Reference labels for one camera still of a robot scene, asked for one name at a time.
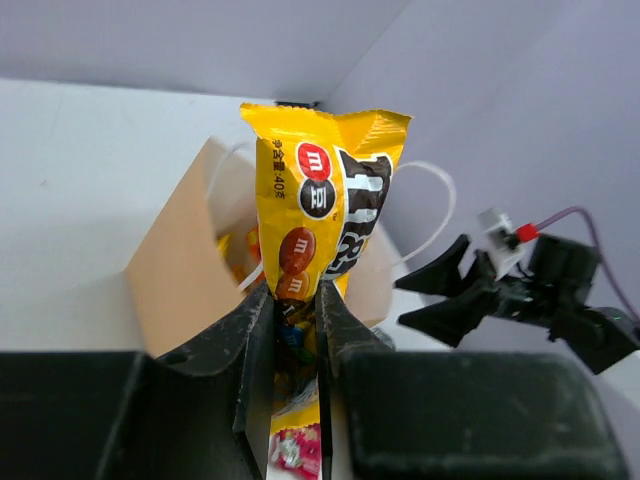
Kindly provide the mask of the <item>yellow M&M's packet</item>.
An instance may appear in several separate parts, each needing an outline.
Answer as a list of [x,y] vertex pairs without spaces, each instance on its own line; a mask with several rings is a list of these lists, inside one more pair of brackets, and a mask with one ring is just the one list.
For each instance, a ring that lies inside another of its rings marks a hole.
[[322,293],[343,298],[402,155],[410,117],[376,109],[332,115],[246,103],[256,136],[255,203],[278,344],[271,435],[318,423],[328,349]]

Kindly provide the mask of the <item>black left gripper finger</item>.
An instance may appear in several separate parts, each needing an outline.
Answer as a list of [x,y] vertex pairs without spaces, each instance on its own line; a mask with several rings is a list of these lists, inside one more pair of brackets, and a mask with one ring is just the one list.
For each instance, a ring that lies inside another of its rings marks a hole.
[[266,286],[189,341],[141,351],[5,352],[5,479],[262,479],[274,377]]

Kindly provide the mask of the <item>brown paper bag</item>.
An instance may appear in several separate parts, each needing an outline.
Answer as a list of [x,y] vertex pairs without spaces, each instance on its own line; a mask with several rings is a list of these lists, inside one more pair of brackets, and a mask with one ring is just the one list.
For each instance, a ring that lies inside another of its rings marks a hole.
[[247,150],[207,139],[124,269],[143,348],[153,357],[190,340],[243,300],[216,240],[244,235],[256,224]]

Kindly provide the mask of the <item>orange mango gummy bag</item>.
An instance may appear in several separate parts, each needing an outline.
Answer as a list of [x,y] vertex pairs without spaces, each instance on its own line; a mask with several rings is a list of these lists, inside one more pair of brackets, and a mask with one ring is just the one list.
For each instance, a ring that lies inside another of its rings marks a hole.
[[241,292],[248,292],[264,279],[259,227],[254,225],[244,235],[226,233],[216,240],[218,253],[229,267]]

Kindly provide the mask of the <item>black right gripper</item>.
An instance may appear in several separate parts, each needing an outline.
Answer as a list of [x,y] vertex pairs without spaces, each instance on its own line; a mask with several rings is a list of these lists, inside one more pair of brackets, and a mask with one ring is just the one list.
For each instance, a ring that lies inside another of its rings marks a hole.
[[[466,234],[394,288],[446,300],[402,326],[450,347],[486,317],[547,330],[595,374],[639,351],[626,312],[586,303],[601,257],[550,235],[528,275],[498,277],[485,251],[462,291]],[[315,296],[322,475],[326,479],[626,479],[630,469],[589,377],[555,354],[396,351],[346,307]]]

